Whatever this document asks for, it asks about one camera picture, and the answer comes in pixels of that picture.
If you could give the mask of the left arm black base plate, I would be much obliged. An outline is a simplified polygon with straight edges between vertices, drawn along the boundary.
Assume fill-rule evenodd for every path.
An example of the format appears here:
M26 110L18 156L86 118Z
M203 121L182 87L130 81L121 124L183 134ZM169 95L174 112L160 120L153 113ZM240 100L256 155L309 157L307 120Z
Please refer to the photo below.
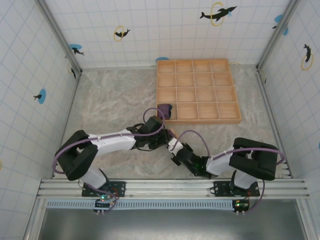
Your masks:
M126 182L125 181L109 181L106 182L99 188L100 191L110 192L114 194L117 198L124 197L126 192ZM90 188L86 183L82 187L82 197L98 197L103 195L102 192L96 191Z

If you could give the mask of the aluminium mounting rail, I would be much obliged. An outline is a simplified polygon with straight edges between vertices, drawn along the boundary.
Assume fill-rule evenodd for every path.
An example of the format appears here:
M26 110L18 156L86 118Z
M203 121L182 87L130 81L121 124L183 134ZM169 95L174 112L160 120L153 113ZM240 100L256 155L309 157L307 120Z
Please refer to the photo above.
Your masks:
M215 199L209 188L223 178L205 179L126 179L124 199ZM310 192L303 179L277 178L258 182L264 200L309 199ZM76 181L45 179L40 182L40 199L80 199L82 189Z

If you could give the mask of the aluminium floor edge bar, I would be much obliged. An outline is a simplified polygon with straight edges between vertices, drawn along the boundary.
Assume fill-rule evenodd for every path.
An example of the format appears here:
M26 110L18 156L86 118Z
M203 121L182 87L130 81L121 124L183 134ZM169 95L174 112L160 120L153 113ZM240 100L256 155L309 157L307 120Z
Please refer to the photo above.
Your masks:
M63 138L65 136L67 124L68 124L68 121L69 121L69 118L70 118L70 114L71 114L71 109L72 109L72 106L73 106L73 102L74 102L74 99L75 99L75 95L76 95L76 92L77 92L77 89L78 89L78 86L79 86L79 82L80 82L81 76L83 75L83 71L84 71L83 69L80 69L79 76L75 80L76 84L75 84L75 87L74 87L73 92L72 92L71 97L70 97L70 103L69 103L68 108L67 108L65 121L64 121L64 124L63 124L63 127L62 127L62 132L61 132L61 135L60 135L60 140L59 140L59 145L57 147L57 151L63 145Z
M282 141L282 138L281 138L281 134L280 134L280 131L279 131L279 128L278 128L278 123L277 123L277 120L276 120L276 117L275 117L275 114L274 114L274 111L273 111L273 108L272 108L272 105L271 105L271 101L270 101L270 98L268 96L265 84L264 84L264 80L263 80L263 78L261 76L261 72L256 70L255 74L256 74L256 77L257 77L257 82L258 82L258 86L259 86L259 89L260 89L260 92L261 92L261 95L262 95L262 99L263 99L263 102L264 102L264 105L265 105L265 108L266 108L266 111L267 111L267 115L268 115L268 119L269 119L269 122L270 122L270 125L271 125L272 133L273 133L273 136L275 138L275 145L277 146L277 148L282 153L284 153L284 155L286 155L286 151L284 149L284 145L283 145L283 141ZM281 165L282 172L283 172L283 174L282 174L283 178L285 178L285 179L293 179L294 176L292 175L292 171L291 171L291 168L290 168L290 166L288 164L288 161L285 160L280 165Z

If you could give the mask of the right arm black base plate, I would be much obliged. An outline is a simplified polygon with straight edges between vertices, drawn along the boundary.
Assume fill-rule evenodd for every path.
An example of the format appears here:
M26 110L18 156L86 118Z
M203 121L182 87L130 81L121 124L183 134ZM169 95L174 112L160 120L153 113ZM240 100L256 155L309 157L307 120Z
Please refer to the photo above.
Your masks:
M235 186L231 181L214 181L213 194L216 197L259 197L260 190L257 182L251 184L248 189Z

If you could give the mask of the purple sock orange toe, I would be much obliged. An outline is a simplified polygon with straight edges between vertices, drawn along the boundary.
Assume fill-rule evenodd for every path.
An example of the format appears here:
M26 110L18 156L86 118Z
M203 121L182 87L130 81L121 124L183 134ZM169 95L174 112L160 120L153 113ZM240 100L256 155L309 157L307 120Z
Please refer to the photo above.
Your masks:
M173 106L169 103L163 103L158 105L158 109L163 113L163 116L166 120L169 120L172 116Z

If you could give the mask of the grey steel panel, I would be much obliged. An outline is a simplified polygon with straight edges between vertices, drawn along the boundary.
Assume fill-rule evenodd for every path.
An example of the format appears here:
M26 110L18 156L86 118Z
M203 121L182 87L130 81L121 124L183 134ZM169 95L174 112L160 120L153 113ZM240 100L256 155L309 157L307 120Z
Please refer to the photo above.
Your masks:
M306 240L296 207L265 203L252 212L226 210L50 209L39 240Z

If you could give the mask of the aluminium frame post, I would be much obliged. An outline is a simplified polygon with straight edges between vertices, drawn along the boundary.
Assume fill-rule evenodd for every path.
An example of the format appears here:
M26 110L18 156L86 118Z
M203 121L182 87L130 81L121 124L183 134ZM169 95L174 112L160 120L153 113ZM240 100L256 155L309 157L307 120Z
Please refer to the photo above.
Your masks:
M39 7L43 17L48 23L50 29L52 30L56 40L64 51L65 57L68 59L71 68L75 72L76 76L80 77L82 74L82 69L76 60L75 54L70 48L67 40L61 31L57 21L55 20L49 6L47 5L45 0L35 0L36 5Z
M288 28L288 24L296 11L298 5L300 4L301 0L290 0L289 4L285 10L285 12L282 15L282 18L280 22L277 24L275 28L275 32L273 33L271 39L269 40L266 48L264 49L264 52L262 54L262 57L260 58L258 64L256 65L256 70L259 73L266 62L268 61L271 53L275 49L276 45L278 44L280 38L282 37L284 31L286 28Z

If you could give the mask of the blue oval dolphin sticker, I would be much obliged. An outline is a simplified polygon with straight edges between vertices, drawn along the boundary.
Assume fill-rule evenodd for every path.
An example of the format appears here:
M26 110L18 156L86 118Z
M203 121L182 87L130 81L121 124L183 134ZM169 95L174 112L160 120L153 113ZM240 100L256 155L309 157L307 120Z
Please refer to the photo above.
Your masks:
M39 104L43 104L46 100L47 92L44 88L42 88L38 95L34 95L33 98L35 101L37 101Z
M81 52L81 49L83 48L81 45L73 43L73 44L70 44L69 47L71 48L71 50L75 55L82 55L82 56L85 55L84 52Z
M278 24L280 23L280 21L282 20L282 18L283 18L283 15L282 15L282 14L280 14L280 15L278 15L278 16L276 16L276 17L274 18L274 22L276 23L276 25L275 25L272 29L276 29L276 28L277 28L277 26L278 26ZM288 34L288 32L289 32L289 28L288 28L288 26L287 26L287 27L285 28L284 32L283 32L283 35L286 36L286 35Z

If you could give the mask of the wooden compartment tray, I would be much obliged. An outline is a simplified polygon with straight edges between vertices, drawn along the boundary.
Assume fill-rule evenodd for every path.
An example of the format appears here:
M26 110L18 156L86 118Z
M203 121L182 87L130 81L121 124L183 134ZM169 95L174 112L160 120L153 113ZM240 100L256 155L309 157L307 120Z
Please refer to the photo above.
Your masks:
M156 107L171 104L171 125L239 124L242 121L228 59L157 62Z

